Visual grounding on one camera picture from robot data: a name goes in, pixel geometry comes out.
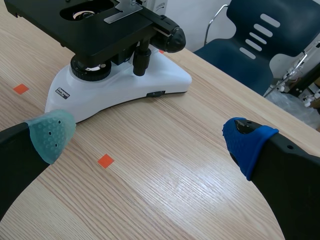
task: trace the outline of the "microscope base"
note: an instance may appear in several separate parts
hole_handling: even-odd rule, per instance
[[[128,101],[185,93],[191,82],[186,71],[159,52],[152,53],[144,76],[134,75],[132,64],[125,62],[112,65],[107,78],[90,82],[76,77],[67,65],[51,84],[45,112],[63,109],[78,123],[101,110]]]

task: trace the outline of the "wooden table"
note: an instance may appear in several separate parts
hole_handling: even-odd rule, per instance
[[[0,1],[0,130],[41,115],[73,56]],[[245,117],[320,156],[320,134],[193,53],[168,54],[189,92],[142,99],[78,124],[59,160],[15,201],[1,240],[280,240],[267,202],[230,158],[223,124]],[[25,84],[18,95],[13,88]],[[108,154],[114,163],[97,161]]]

